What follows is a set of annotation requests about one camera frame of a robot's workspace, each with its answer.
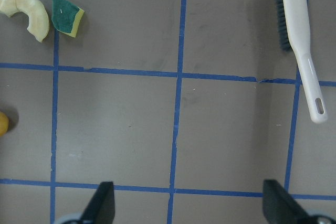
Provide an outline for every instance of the dark bristles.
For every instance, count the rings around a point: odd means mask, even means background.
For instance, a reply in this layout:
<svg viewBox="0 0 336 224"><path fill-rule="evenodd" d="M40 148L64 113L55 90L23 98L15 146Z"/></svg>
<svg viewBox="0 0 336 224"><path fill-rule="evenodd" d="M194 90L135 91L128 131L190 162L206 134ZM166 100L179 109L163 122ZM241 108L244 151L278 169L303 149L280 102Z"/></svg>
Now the dark bristles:
<svg viewBox="0 0 336 224"><path fill-rule="evenodd" d="M290 46L286 18L285 18L285 9L283 0L275 0L277 4L277 16L278 16L278 33L280 37L280 47L284 51L290 51L292 47Z"/></svg>

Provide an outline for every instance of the cleaning brush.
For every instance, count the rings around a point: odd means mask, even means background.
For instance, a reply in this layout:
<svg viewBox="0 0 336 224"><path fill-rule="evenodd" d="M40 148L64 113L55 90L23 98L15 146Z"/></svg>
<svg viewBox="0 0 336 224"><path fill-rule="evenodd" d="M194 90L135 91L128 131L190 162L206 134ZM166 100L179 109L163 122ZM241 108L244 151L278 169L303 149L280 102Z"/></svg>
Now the cleaning brush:
<svg viewBox="0 0 336 224"><path fill-rule="evenodd" d="M328 119L326 105L310 53L310 27L307 0L276 0L281 48L293 50L314 123Z"/></svg>

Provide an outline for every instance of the yellow ball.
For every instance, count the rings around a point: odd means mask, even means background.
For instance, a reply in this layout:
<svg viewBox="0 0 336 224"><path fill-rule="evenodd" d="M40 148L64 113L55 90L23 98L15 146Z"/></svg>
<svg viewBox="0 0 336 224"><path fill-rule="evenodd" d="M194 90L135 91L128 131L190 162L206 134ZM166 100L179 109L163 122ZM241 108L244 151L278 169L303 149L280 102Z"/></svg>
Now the yellow ball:
<svg viewBox="0 0 336 224"><path fill-rule="evenodd" d="M0 136L4 135L8 130L9 119L0 111Z"/></svg>

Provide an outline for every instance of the green and yellow sponge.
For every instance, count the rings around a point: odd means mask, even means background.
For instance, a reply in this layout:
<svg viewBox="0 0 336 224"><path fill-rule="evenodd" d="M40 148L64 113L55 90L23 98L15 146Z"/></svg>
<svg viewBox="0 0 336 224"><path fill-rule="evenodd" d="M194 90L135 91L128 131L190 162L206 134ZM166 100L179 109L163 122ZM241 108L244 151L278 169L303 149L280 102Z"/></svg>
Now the green and yellow sponge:
<svg viewBox="0 0 336 224"><path fill-rule="evenodd" d="M52 0L52 11L51 21L54 27L75 38L84 10L67 0Z"/></svg>

